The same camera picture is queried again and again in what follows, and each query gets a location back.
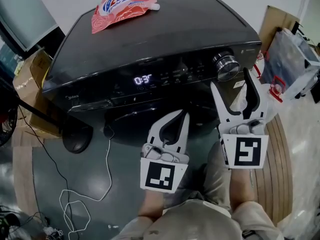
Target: khaki pants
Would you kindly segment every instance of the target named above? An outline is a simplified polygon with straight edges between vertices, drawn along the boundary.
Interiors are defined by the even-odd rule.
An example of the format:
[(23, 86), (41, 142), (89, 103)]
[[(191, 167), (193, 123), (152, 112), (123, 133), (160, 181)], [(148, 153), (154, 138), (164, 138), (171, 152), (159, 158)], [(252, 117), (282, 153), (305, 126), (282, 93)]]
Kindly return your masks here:
[(174, 194), (165, 194), (165, 208), (177, 206), (188, 199), (200, 199), (230, 211), (229, 186), (231, 170), (225, 160), (220, 142), (217, 141), (208, 154), (208, 161), (201, 171), (188, 167)]

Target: person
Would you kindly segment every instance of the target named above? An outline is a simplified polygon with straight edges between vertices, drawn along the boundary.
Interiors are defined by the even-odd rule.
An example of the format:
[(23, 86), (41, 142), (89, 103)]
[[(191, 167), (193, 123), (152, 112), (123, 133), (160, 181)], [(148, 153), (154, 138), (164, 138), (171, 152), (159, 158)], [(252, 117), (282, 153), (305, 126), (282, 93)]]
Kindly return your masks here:
[(146, 190), (137, 218), (112, 240), (283, 240), (255, 202), (250, 170), (229, 170), (224, 163), (216, 142), (201, 190), (186, 188), (185, 177), (175, 194)]

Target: white cable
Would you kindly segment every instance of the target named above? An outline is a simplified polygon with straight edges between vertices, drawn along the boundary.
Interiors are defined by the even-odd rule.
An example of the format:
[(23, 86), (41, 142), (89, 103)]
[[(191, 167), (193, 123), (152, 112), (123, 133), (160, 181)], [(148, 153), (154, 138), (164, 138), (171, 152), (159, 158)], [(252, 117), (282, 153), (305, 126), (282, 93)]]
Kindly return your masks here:
[[(110, 170), (109, 170), (109, 165), (108, 165), (108, 156), (109, 156), (109, 152), (110, 152), (111, 139), (115, 136), (115, 132), (114, 132), (114, 130), (112, 130), (112, 128), (110, 127), (110, 125), (109, 125), (109, 128), (110, 128), (110, 130), (112, 131), (112, 136), (109, 138), (109, 146), (108, 146), (108, 150), (107, 150), (106, 156), (105, 156), (105, 163), (106, 163), (106, 170), (107, 170), (107, 172), (108, 172), (109, 179), (110, 179), (110, 185), (109, 185), (108, 189), (106, 190), (106, 192), (103, 194), (103, 196), (102, 196), (100, 199), (94, 199), (94, 198), (92, 198), (92, 197), (90, 197), (90, 196), (86, 196), (86, 195), (83, 195), (83, 194), (79, 194), (79, 193), (77, 193), (77, 192), (75, 192), (75, 191), (73, 191), (73, 190), (69, 190), (69, 189), (63, 189), (63, 190), (61, 191), (61, 194), (60, 194), (60, 197), (59, 197), (59, 202), (60, 202), (61, 209), (63, 210), (63, 218), (64, 218), (64, 221), (65, 221), (66, 225), (68, 226), (68, 228), (69, 228), (69, 230), (70, 230), (70, 232), (68, 233), (68, 238), (69, 238), (69, 240), (70, 240), (70, 234), (71, 234), (71, 233), (76, 233), (76, 232), (80, 232), (80, 231), (85, 231), (85, 230), (87, 229), (87, 227), (88, 227), (88, 225), (89, 225), (89, 223), (90, 223), (90, 221), (91, 221), (91, 216), (90, 216), (90, 213), (89, 213), (86, 205), (85, 205), (84, 202), (82, 202), (81, 200), (68, 202), (68, 203), (65, 205), (65, 207), (63, 207), (62, 202), (61, 202), (61, 197), (62, 197), (62, 195), (64, 194), (64, 192), (71, 192), (71, 193), (74, 193), (74, 194), (78, 195), (79, 197), (88, 198), (88, 199), (90, 199), (90, 200), (92, 200), (92, 201), (95, 201), (95, 202), (100, 202), (100, 201), (102, 201), (102, 200), (106, 197), (106, 195), (108, 194), (109, 190), (111, 189), (111, 186), (112, 186), (112, 178), (111, 178), (111, 174), (110, 174)], [(86, 225), (85, 225), (85, 227), (84, 227), (83, 229), (75, 230), (74, 224), (72, 223), (72, 221), (71, 221), (71, 219), (69, 218), (69, 216), (66, 214), (67, 207), (70, 206), (71, 204), (74, 204), (74, 203), (81, 203), (81, 204), (83, 204), (86, 212), (88, 213), (89, 220), (88, 220), (88, 222), (86, 223)]]

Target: control knob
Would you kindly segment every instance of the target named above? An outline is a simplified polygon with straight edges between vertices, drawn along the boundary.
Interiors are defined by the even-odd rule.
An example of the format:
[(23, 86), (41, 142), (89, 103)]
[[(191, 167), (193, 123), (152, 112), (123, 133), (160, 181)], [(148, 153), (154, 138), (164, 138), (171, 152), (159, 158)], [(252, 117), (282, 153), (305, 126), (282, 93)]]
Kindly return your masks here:
[(215, 55), (212, 62), (219, 81), (231, 80), (240, 70), (240, 64), (236, 61), (235, 57), (227, 51)]

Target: control panel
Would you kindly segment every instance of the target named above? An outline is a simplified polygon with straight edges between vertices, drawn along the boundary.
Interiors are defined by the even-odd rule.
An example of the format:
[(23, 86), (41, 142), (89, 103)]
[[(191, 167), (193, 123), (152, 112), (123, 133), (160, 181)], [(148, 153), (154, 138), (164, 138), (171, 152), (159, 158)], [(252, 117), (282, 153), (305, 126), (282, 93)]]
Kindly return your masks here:
[(112, 108), (209, 88), (212, 79), (229, 81), (252, 68), (259, 48), (242, 44), (144, 59), (59, 88), (55, 103), (67, 111)]

